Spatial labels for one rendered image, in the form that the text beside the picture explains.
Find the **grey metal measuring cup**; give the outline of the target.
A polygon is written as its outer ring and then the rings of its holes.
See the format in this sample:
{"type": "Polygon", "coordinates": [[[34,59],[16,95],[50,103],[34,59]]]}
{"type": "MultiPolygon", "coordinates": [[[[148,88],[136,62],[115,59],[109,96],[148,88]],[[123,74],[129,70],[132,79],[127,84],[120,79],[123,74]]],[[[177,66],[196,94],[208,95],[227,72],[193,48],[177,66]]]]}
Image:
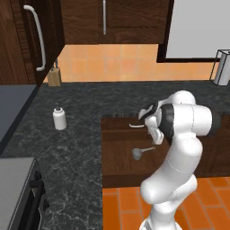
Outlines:
{"type": "Polygon", "coordinates": [[[150,151],[150,150],[154,150],[155,147],[154,146],[151,146],[151,147],[148,147],[148,148],[133,148],[132,149],[132,155],[133,155],[133,158],[138,161],[141,159],[142,157],[142,154],[146,151],[150,151]]]}

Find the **dark wood wall cupboards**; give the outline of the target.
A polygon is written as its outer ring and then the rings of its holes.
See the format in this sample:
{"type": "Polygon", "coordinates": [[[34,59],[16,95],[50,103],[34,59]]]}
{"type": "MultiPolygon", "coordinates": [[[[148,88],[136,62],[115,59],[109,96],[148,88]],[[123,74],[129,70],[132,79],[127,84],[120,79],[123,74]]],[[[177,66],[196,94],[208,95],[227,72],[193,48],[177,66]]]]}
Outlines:
{"type": "Polygon", "coordinates": [[[66,44],[162,44],[170,0],[60,0],[66,44]]]}

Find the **white bottle with cap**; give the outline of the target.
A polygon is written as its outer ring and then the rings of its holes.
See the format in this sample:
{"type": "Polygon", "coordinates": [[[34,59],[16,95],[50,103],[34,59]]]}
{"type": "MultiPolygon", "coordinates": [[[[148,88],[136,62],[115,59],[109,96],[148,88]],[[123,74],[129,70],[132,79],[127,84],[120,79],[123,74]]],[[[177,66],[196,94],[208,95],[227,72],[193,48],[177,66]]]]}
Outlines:
{"type": "Polygon", "coordinates": [[[53,120],[54,120],[55,129],[63,130],[66,128],[66,113],[58,105],[53,111],[53,120]]]}

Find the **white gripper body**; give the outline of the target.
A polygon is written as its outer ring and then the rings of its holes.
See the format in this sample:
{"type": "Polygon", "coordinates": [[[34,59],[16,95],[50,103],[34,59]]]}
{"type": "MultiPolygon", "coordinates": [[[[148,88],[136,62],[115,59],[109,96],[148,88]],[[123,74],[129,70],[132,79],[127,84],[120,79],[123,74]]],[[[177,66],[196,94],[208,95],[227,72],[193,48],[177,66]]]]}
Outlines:
{"type": "Polygon", "coordinates": [[[145,119],[145,124],[148,130],[148,133],[153,139],[155,145],[161,145],[164,140],[163,132],[157,127],[156,117],[150,116],[145,119]]]}

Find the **dark wood tall cupboard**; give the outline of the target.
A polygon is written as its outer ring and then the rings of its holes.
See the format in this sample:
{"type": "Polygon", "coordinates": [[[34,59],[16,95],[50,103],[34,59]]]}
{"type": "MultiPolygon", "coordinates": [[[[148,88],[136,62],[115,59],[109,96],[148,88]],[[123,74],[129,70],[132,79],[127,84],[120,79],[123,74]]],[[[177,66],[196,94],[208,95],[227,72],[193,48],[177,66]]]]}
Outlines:
{"type": "Polygon", "coordinates": [[[65,46],[60,0],[0,0],[0,85],[41,85],[65,46]],[[46,67],[41,66],[40,40],[30,11],[39,16],[46,67]]]}

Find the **dark wood open drawer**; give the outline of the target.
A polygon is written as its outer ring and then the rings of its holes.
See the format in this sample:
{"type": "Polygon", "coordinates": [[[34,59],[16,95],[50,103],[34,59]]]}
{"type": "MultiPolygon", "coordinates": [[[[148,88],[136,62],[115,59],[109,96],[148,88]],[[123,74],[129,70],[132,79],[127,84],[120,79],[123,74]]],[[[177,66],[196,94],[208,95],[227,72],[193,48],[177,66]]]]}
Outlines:
{"type": "Polygon", "coordinates": [[[160,146],[153,143],[147,128],[130,128],[137,117],[101,118],[102,187],[139,187],[163,163],[169,150],[166,139],[160,146]],[[133,148],[148,148],[140,160],[132,155],[133,148]]]}

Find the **dark framed window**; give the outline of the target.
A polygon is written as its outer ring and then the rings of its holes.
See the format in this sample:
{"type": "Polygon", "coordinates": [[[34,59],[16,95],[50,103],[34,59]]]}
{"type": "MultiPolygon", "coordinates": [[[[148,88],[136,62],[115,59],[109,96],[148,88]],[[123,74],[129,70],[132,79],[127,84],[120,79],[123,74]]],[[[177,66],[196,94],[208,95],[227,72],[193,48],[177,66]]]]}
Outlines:
{"type": "Polygon", "coordinates": [[[230,49],[230,0],[170,0],[157,62],[214,62],[219,49],[230,49]]]}

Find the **dark wood base cupboards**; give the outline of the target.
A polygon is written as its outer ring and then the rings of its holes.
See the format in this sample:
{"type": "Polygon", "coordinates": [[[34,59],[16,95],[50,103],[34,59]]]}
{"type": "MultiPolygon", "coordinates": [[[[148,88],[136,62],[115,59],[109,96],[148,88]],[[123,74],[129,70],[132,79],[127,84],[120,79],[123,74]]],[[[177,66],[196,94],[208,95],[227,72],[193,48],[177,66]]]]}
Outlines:
{"type": "Polygon", "coordinates": [[[212,137],[200,137],[203,153],[195,171],[197,178],[230,176],[230,114],[224,114],[221,128],[212,137]]]}

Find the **grey steel cooker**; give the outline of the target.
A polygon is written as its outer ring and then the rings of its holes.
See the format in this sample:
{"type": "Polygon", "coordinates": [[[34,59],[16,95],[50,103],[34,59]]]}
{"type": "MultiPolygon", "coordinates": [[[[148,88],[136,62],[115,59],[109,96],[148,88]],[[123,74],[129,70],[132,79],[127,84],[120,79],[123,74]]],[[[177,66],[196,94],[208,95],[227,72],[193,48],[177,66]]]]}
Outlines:
{"type": "Polygon", "coordinates": [[[42,230],[47,195],[36,171],[34,157],[0,158],[0,230],[42,230]]]}

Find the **wooden knife block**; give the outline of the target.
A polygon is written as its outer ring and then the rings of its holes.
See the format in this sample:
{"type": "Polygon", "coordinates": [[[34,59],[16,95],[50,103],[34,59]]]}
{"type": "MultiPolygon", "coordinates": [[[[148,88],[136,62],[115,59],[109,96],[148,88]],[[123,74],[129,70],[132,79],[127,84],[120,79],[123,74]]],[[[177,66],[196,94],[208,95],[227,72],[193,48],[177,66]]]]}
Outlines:
{"type": "Polygon", "coordinates": [[[61,74],[60,68],[58,67],[58,62],[52,65],[52,68],[48,73],[48,83],[49,86],[60,86],[61,85],[61,74]]]}

